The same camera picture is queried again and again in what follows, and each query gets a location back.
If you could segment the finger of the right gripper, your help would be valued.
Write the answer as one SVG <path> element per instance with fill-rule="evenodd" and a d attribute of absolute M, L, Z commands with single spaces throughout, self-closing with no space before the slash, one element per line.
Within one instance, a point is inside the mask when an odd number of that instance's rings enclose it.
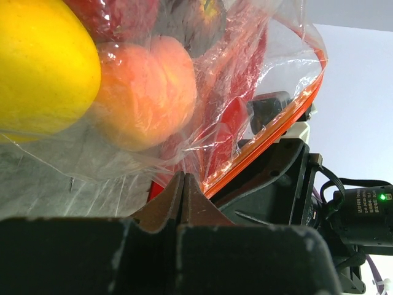
<path fill-rule="evenodd" d="M 272 144 L 212 198 L 233 223 L 269 225 L 292 223 L 309 156 L 301 139 Z"/>

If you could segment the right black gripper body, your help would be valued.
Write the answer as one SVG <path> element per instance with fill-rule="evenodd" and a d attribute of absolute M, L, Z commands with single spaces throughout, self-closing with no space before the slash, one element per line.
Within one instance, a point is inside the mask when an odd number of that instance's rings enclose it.
<path fill-rule="evenodd" d="M 295 190 L 289 224 L 308 226 L 318 231 L 322 237 L 329 238 L 333 235 L 329 219 L 338 211 L 341 202 L 327 202 L 323 192 L 315 193 L 314 181 L 317 173 L 324 175 L 338 189 L 341 188 L 341 181 L 331 170 L 323 166 L 322 156 L 310 153 L 307 145 L 302 148 L 298 158 L 298 187 Z"/>

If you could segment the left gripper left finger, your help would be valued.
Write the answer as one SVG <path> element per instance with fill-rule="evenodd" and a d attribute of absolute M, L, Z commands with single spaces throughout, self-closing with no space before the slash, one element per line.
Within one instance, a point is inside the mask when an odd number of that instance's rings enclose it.
<path fill-rule="evenodd" d="M 2 294 L 163 294 L 184 174 L 125 218 L 1 221 Z"/>

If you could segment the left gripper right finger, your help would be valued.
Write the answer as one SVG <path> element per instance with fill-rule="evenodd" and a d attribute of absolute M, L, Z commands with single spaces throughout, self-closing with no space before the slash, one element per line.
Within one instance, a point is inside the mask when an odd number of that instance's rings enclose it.
<path fill-rule="evenodd" d="M 232 224 L 186 174 L 176 239 L 178 294 L 340 294 L 328 246 L 306 226 Z"/>

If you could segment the peach fruit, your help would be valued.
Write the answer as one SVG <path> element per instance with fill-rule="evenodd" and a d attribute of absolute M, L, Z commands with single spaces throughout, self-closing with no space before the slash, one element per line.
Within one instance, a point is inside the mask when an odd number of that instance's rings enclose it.
<path fill-rule="evenodd" d="M 154 36 L 146 45 L 107 42 L 98 53 L 101 86 L 91 115 L 110 142 L 143 151 L 187 125 L 197 84 L 193 61 L 177 39 Z"/>

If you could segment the clear zip top bag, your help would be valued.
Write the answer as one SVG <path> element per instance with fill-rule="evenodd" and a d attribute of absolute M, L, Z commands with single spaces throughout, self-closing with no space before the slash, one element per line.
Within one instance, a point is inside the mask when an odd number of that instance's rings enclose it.
<path fill-rule="evenodd" d="M 251 24 L 261 29 L 253 36 L 261 48 L 252 64 L 241 79 L 229 69 L 220 72 L 212 89 L 198 95 L 187 125 L 164 142 L 143 151 L 129 151 L 110 142 L 91 115 L 97 93 L 86 113 L 63 131 L 34 141 L 1 144 L 63 174 L 87 180 L 149 173 L 156 183 L 166 186 L 182 170 L 194 174 L 202 191 L 212 196 L 309 108 L 327 62 L 321 35 L 306 18 L 305 1 L 249 2 L 254 8 Z M 294 98 L 289 110 L 238 149 L 251 118 L 248 102 L 259 94 L 278 91 Z"/>

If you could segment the dark purple passionfruit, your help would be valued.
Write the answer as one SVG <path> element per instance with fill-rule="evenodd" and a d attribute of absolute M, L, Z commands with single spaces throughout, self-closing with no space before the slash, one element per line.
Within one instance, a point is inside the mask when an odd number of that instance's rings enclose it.
<path fill-rule="evenodd" d="M 226 21 L 223 1 L 160 1 L 154 30 L 177 39 L 192 58 L 198 58 L 224 35 Z"/>

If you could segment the yellow pear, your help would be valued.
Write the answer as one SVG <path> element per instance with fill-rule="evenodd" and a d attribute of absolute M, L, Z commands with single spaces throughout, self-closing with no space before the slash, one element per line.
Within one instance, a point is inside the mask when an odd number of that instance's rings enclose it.
<path fill-rule="evenodd" d="M 76 123 L 101 80 L 87 30 L 63 1 L 1 2 L 1 141 L 23 143 Z"/>

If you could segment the red wrinkled fruit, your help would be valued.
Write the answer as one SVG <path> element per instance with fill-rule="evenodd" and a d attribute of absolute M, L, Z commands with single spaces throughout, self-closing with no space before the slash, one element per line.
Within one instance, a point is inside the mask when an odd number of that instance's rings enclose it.
<path fill-rule="evenodd" d="M 197 97 L 212 89 L 224 69 L 241 79 L 261 48 L 253 38 L 261 29 L 251 24 L 250 2 L 223 2 L 227 10 L 224 35 L 204 55 L 191 57 Z M 165 36 L 154 30 L 160 1 L 69 1 L 68 6 L 98 46 L 107 42 L 146 45 L 154 36 Z"/>

